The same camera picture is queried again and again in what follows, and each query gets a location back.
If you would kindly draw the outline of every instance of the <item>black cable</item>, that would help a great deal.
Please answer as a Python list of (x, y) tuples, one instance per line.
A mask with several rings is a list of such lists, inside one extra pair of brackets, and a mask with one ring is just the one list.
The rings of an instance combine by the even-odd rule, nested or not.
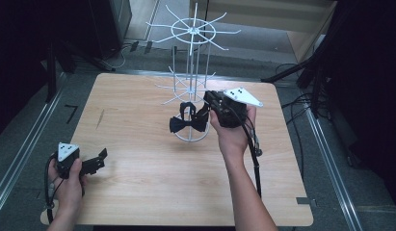
[(286, 104), (281, 105), (281, 108), (285, 108), (285, 107), (287, 107), (287, 106), (290, 106), (291, 104), (296, 103), (296, 102), (297, 102), (298, 100), (300, 100), (302, 97), (307, 96), (307, 95), (312, 95), (312, 93), (304, 93), (304, 94), (298, 96), (296, 99), (294, 99), (294, 101), (292, 101), (291, 103), (286, 103)]
[(278, 66), (276, 67), (275, 73), (278, 74), (278, 73), (277, 73), (277, 70), (278, 70), (280, 67), (284, 66), (284, 65), (296, 65), (296, 64), (280, 64), (280, 65), (278, 65)]
[(207, 21), (207, 13), (209, 12), (209, 0), (206, 3), (206, 12), (204, 13), (204, 21)]
[(285, 122), (285, 124), (288, 125), (290, 122), (294, 121), (294, 119), (296, 119), (297, 117), (302, 116), (309, 108), (310, 106), (301, 109), (299, 112), (295, 113), (294, 116), (291, 116), (291, 118), (287, 122)]
[(301, 178), (304, 180), (304, 153), (303, 153), (303, 143), (301, 142), (301, 138), (300, 138), (300, 134), (297, 128), (297, 124), (296, 124), (296, 120), (293, 119), (294, 115), (293, 115), (293, 106), (294, 104), (291, 104), (291, 119), (293, 121), (293, 126), (294, 126), (294, 130), (296, 131), (296, 135), (297, 135), (297, 139), (299, 141), (299, 146), (300, 146), (300, 158), (301, 158)]
[(57, 186), (56, 190), (53, 193), (53, 196), (51, 196), (51, 201), (54, 200), (54, 196), (56, 195), (57, 190), (60, 188), (60, 186), (63, 184), (63, 182), (65, 182), (65, 179), (62, 179), (62, 181), (59, 183), (59, 185)]
[(251, 129), (254, 130), (254, 124), (251, 122), (251, 119), (248, 116), (246, 116), (246, 119), (249, 120), (249, 123), (251, 124)]
[(57, 156), (56, 153), (53, 153), (50, 155), (50, 157), (47, 160), (47, 163), (45, 165), (44, 168), (44, 197), (45, 197), (45, 205), (47, 208), (47, 217), (48, 217), (48, 222), (51, 223), (53, 221), (53, 213), (52, 213), (52, 209), (54, 207), (54, 203), (53, 203), (53, 196), (52, 198), (50, 198), (49, 194), (48, 194), (48, 168), (50, 166), (50, 162), (51, 160), (55, 159)]
[(265, 78), (265, 79), (260, 79), (260, 81), (263, 82), (263, 83), (273, 83), (273, 82), (275, 82), (277, 80), (280, 80), (280, 79), (282, 79), (282, 78), (284, 78), (284, 77), (286, 77), (286, 76), (288, 76), (290, 74), (298, 72), (298, 71), (304, 69), (305, 67), (309, 66), (313, 59), (314, 59), (314, 56), (311, 56), (309, 59), (307, 59), (305, 61), (302, 61), (301, 63), (296, 64), (296, 65), (294, 65), (294, 66), (282, 71), (281, 73), (279, 73), (279, 74), (277, 74), (275, 76), (272, 76), (272, 77), (269, 77), (269, 78)]
[(252, 142), (251, 134), (248, 132), (248, 130), (246, 128), (245, 121), (242, 121), (240, 119), (240, 117), (237, 115), (237, 113), (232, 108), (230, 108), (228, 105), (226, 105), (226, 106), (230, 109), (231, 112), (233, 112), (234, 116), (237, 119), (239, 119), (240, 124), (242, 125), (243, 130), (245, 131), (246, 136), (248, 137), (248, 144), (249, 144), (249, 149), (250, 149), (250, 152), (251, 152), (251, 159), (252, 159), (253, 166), (254, 166), (255, 185), (256, 185), (256, 188), (257, 188), (257, 193), (261, 197), (260, 164), (257, 161), (257, 156), (256, 156), (254, 144)]
[(310, 103), (310, 102), (311, 102), (311, 100), (309, 100), (309, 99), (299, 99), (294, 102), (291, 102), (291, 103), (288, 103), (285, 105), (281, 105), (281, 109), (291, 106), (291, 104), (304, 104), (304, 103)]

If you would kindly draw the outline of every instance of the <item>white wire rack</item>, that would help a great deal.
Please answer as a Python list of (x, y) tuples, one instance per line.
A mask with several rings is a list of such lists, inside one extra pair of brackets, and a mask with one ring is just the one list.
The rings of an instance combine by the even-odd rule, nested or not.
[[(154, 40), (153, 42), (162, 42), (169, 39), (178, 39), (188, 45), (188, 52), (186, 57), (186, 72), (185, 73), (177, 73), (175, 68), (175, 49), (172, 48), (172, 67), (169, 66), (169, 70), (173, 75), (173, 85), (172, 86), (160, 86), (156, 85), (158, 88), (169, 89), (173, 91), (174, 98), (164, 102), (163, 104), (168, 104), (173, 100), (180, 100), (182, 102), (192, 102), (198, 103), (203, 101), (204, 92), (207, 91), (206, 82), (210, 78), (212, 78), (216, 72), (212, 75), (208, 76), (209, 69), (209, 61), (210, 61), (210, 51), (211, 46), (214, 45), (222, 50), (228, 50), (226, 48), (221, 47), (214, 41), (214, 38), (217, 34), (237, 34), (240, 31), (235, 32), (225, 32), (225, 31), (217, 31), (213, 26), (213, 23), (219, 21), (224, 18), (226, 13), (222, 16), (212, 20), (205, 21), (197, 18), (198, 13), (198, 3), (195, 4), (195, 15), (193, 18), (179, 18), (175, 13), (173, 13), (168, 6), (166, 6), (167, 10), (171, 15), (173, 15), (176, 21), (173, 25), (158, 25), (158, 24), (150, 24), (146, 23), (151, 27), (166, 27), (171, 29), (172, 35), (163, 38), (160, 40)], [(203, 44), (208, 45), (207, 52), (207, 60), (206, 60), (206, 68), (205, 73), (200, 75), (198, 73), (199, 66), (199, 58), (200, 58), (200, 47)], [(190, 116), (191, 109), (187, 108), (184, 112), (185, 119), (191, 119)], [(180, 133), (175, 133), (181, 140), (183, 141), (200, 141), (203, 139), (209, 131), (209, 124), (206, 124), (206, 131), (198, 134), (197, 138), (194, 138), (193, 128), (189, 128), (189, 132), (182, 135)]]

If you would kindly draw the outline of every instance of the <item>human hand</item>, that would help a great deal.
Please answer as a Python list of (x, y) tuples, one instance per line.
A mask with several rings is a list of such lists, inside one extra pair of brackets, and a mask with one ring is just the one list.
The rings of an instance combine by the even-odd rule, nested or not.
[[(256, 108), (254, 106), (248, 106), (248, 119), (246, 121), (246, 127), (250, 131), (251, 123), (255, 126), (255, 114)], [(248, 146), (248, 137), (241, 126), (236, 128), (224, 128), (220, 125), (216, 113), (210, 111), (210, 123), (215, 128), (219, 137), (219, 147), (226, 161), (242, 161), (243, 154)]]
[(87, 177), (80, 177), (81, 167), (82, 162), (77, 158), (70, 169), (68, 179), (63, 180), (57, 172), (56, 161), (53, 159), (50, 162), (48, 177), (53, 181), (56, 189), (59, 185), (60, 187), (56, 191), (56, 196), (59, 199), (59, 209), (49, 226), (49, 230), (58, 230), (60, 227), (64, 227), (65, 230), (72, 230), (74, 227), (83, 206), (82, 187), (87, 184)]

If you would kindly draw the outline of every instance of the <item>black electronic device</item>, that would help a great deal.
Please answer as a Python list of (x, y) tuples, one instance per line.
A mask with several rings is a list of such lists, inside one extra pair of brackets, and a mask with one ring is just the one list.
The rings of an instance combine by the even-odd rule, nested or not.
[[(95, 174), (100, 168), (105, 167), (104, 159), (107, 157), (107, 148), (104, 148), (97, 157), (84, 161), (82, 163), (82, 167), (80, 170), (80, 177), (85, 174)], [(44, 172), (44, 192), (45, 192), (45, 208), (47, 210), (47, 217), (49, 222), (53, 221), (53, 213), (52, 209), (54, 208), (54, 195), (56, 194), (56, 190), (59, 189), (60, 185), (69, 178), (69, 172), (74, 164), (74, 161), (80, 157), (80, 149), (76, 144), (69, 143), (59, 143), (58, 150), (52, 154), (45, 166)], [(51, 179), (52, 182), (49, 186), (48, 182), (48, 168), (50, 162), (56, 159), (56, 169), (59, 173), (60, 178), (62, 178), (62, 182), (57, 186), (54, 185), (55, 179)]]
[[(95, 174), (100, 168), (105, 167), (104, 159), (107, 157), (107, 149), (104, 148), (97, 157), (84, 161), (80, 171), (80, 176), (85, 174)], [(80, 157), (80, 148), (75, 144), (59, 143), (57, 151), (57, 171), (63, 179), (68, 179), (69, 171), (75, 159)]]
[(222, 127), (235, 128), (241, 126), (242, 121), (246, 121), (247, 104), (224, 96), (222, 91), (209, 90), (206, 93), (205, 100), (215, 111)]

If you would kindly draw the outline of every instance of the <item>gray floor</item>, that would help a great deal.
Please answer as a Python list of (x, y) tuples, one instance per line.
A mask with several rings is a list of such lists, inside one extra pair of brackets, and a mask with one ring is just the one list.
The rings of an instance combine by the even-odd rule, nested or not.
[[(150, 39), (154, 38), (153, 30)], [(233, 47), (241, 49), (246, 54), (245, 57), (236, 57), (236, 54), (211, 57), (210, 71), (216, 71), (217, 76), (232, 77), (231, 79), (259, 81), (260, 78), (273, 76), (276, 71), (281, 72), (290, 65), (279, 67), (280, 64), (293, 63), (294, 54), (289, 50), (287, 38), (281, 31), (274, 31), (274, 40), (281, 43), (278, 47), (263, 43), (262, 39), (253, 40), (251, 47), (249, 39), (255, 38), (258, 34), (242, 34), (235, 41), (223, 40), (224, 45), (233, 50)], [(255, 51), (256, 47), (263, 47), (263, 51)], [(118, 68), (119, 73), (137, 73), (142, 71), (168, 72), (168, 66), (172, 64), (171, 51), (165, 44), (154, 43), (153, 49), (145, 54), (145, 49), (139, 47), (134, 52), (125, 49), (122, 52), (125, 57), (125, 64)], [(177, 61), (182, 61), (184, 54), (176, 56)], [(120, 65), (123, 62), (120, 54), (105, 61), (111, 65)], [(52, 116), (43, 127), (38, 141), (33, 143), (33, 148), (27, 153), (28, 158), (25, 165), (19, 167), (20, 175), (15, 177), (12, 191), (10, 192), (3, 207), (0, 208), (0, 230), (43, 230), (45, 226), (40, 223), (39, 215), (43, 208), (43, 171), (48, 155), (53, 152), (59, 141), (69, 142), (78, 123), (86, 100), (91, 91), (92, 84), (99, 71), (86, 62), (77, 59), (77, 70), (74, 74), (67, 74), (60, 100), (54, 109)], [(296, 88), (295, 80), (297, 75), (293, 74), (284, 80), (276, 83), (278, 96), (281, 104), (293, 101), (300, 90)], [(14, 159), (18, 157), (18, 151), (22, 146), (30, 129), (40, 115), (45, 106), (44, 100), (46, 88), (39, 91), (28, 105), (8, 126), (0, 137), (0, 182), (11, 166)], [(67, 123), (71, 116), (71, 108), (66, 105), (78, 106), (78, 111)], [(294, 111), (301, 110), (304, 105), (295, 105)], [(290, 119), (290, 108), (283, 110), (286, 120)], [(298, 133), (301, 138), (304, 152), (304, 185), (308, 197), (316, 203), (311, 207), (314, 216), (314, 223), (309, 227), (297, 227), (296, 230), (347, 230), (348, 224), (343, 215), (337, 194), (332, 186), (330, 175), (326, 168), (326, 163), (322, 158), (322, 153), (311, 129), (309, 119), (306, 114), (296, 120)], [(383, 181), (369, 169), (355, 169), (349, 167), (344, 147), (336, 135), (331, 122), (320, 118), (319, 122), (324, 131), (324, 135), (329, 142), (330, 151), (344, 181), (344, 184), (354, 202), (357, 215), (361, 221), (363, 230), (396, 230), (396, 208), (393, 205)], [(301, 166), (302, 158), (299, 141), (293, 123), (288, 125), (290, 137)], [(292, 227), (280, 227), (280, 230), (292, 230)], [(78, 226), (76, 230), (92, 230), (91, 226)]]

